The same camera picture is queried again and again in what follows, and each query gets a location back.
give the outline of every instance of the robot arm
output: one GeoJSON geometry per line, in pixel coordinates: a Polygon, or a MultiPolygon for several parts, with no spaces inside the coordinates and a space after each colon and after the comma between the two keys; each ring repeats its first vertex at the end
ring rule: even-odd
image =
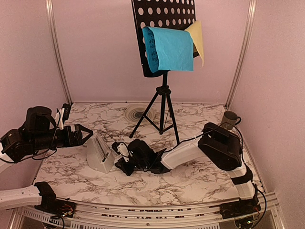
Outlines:
{"type": "MultiPolygon", "coordinates": [[[[69,117],[70,109],[70,105],[64,104],[54,120],[51,109],[47,107],[29,108],[25,123],[19,129],[12,129],[0,138],[0,173],[23,160],[44,155],[50,149],[83,145],[93,135],[93,131],[80,124],[74,125],[75,131],[71,131],[70,126],[63,126],[69,117]],[[50,123],[53,124],[53,129],[50,129],[50,123]],[[88,133],[84,138],[82,131],[88,133]]],[[[62,216],[72,215],[73,212],[63,212],[63,206],[69,206],[71,209],[75,206],[72,202],[57,200],[47,182],[0,191],[0,210],[27,205],[35,205],[37,209],[62,216]]]]}
{"type": "MultiPolygon", "coordinates": [[[[114,143],[112,148],[120,154],[124,144],[114,143]]],[[[185,162],[194,160],[206,154],[221,170],[226,171],[235,184],[241,200],[251,200],[255,197],[255,188],[252,184],[253,174],[250,168],[241,160],[241,146],[239,137],[220,126],[207,123],[203,128],[202,137],[182,142],[175,149],[154,153],[144,141],[134,140],[124,152],[126,156],[115,164],[128,176],[138,169],[147,169],[159,174],[168,172],[185,162]]]]}

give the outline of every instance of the blue towel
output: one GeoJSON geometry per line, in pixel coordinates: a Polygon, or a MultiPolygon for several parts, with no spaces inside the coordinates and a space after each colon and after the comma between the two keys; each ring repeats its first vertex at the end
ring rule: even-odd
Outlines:
{"type": "Polygon", "coordinates": [[[158,70],[193,71],[193,40],[187,31],[144,27],[148,65],[158,70]]]}

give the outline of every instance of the white marble surface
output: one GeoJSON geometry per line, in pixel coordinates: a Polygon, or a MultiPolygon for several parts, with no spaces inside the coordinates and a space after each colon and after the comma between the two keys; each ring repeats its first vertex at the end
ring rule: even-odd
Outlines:
{"type": "MultiPolygon", "coordinates": [[[[150,124],[141,125],[133,139],[134,128],[124,118],[128,103],[74,104],[66,125],[82,124],[102,135],[111,146],[114,141],[126,143],[139,138],[155,151],[176,144],[173,128],[163,135],[150,124]]],[[[159,104],[155,122],[160,120],[159,104]]],[[[199,133],[207,122],[220,123],[224,107],[206,104],[173,104],[180,139],[199,133]]],[[[259,178],[244,150],[246,163],[259,178]]],[[[206,156],[178,166],[169,173],[154,175],[134,172],[126,176],[115,166],[108,174],[91,169],[86,161],[86,145],[60,148],[45,159],[35,182],[47,181],[56,195],[71,200],[115,205],[180,205],[204,203],[238,197],[226,172],[219,170],[206,156]]]]}

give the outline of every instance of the mug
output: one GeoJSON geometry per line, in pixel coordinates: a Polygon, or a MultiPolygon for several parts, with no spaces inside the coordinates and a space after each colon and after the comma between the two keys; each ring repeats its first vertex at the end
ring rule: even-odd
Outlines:
{"type": "Polygon", "coordinates": [[[233,126],[239,124],[241,120],[241,117],[237,116],[233,111],[226,111],[220,125],[226,130],[232,130],[233,126]]]}

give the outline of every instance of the tripod stand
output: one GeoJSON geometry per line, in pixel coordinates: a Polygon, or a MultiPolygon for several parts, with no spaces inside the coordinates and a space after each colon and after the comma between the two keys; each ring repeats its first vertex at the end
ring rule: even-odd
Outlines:
{"type": "Polygon", "coordinates": [[[189,27],[192,22],[196,20],[195,16],[195,3],[194,0],[190,1],[152,1],[152,0],[132,0],[132,11],[133,18],[137,33],[138,46],[140,51],[141,64],[143,68],[143,74],[145,77],[158,77],[163,75],[162,86],[157,87],[156,94],[152,98],[151,102],[148,104],[146,110],[141,116],[138,124],[129,135],[130,138],[133,137],[134,133],[137,131],[143,119],[147,119],[158,131],[160,134],[163,134],[165,131],[171,129],[172,127],[175,130],[177,143],[180,143],[178,136],[178,129],[173,113],[173,105],[171,101],[171,90],[167,85],[167,73],[168,70],[158,70],[155,73],[152,73],[147,57],[145,56],[145,43],[143,40],[142,28],[144,26],[155,26],[163,27],[168,29],[176,30],[185,30],[189,27]],[[160,117],[160,127],[158,127],[152,120],[150,120],[146,114],[153,105],[156,98],[160,95],[161,99],[161,117],[160,117]],[[165,114],[165,103],[167,101],[170,117],[172,118],[173,124],[167,128],[164,128],[164,114],[165,114]]]}
{"type": "Polygon", "coordinates": [[[169,88],[169,86],[167,85],[167,73],[165,73],[163,75],[163,83],[162,86],[157,87],[156,88],[156,94],[154,94],[152,100],[150,101],[150,103],[148,104],[146,110],[144,111],[144,113],[142,114],[142,117],[140,118],[140,120],[138,121],[137,125],[135,126],[135,128],[133,129],[132,133],[129,135],[129,138],[132,138],[134,133],[137,131],[138,127],[140,126],[141,122],[143,121],[144,118],[147,119],[148,122],[150,122],[158,131],[159,134],[163,134],[165,131],[174,128],[175,130],[175,136],[176,136],[176,141],[177,144],[180,143],[179,140],[179,135],[178,135],[178,129],[177,129],[177,124],[176,124],[176,120],[175,120],[175,115],[173,112],[173,105],[172,105],[172,101],[171,101],[171,90],[169,88]],[[148,113],[149,109],[152,107],[154,101],[156,100],[156,98],[158,97],[158,95],[160,95],[161,98],[161,116],[160,116],[160,127],[158,127],[149,117],[146,116],[146,114],[148,113]],[[173,124],[170,125],[167,128],[164,128],[164,114],[165,114],[165,103],[167,100],[167,105],[168,105],[168,110],[170,113],[170,117],[172,118],[173,124]]]}

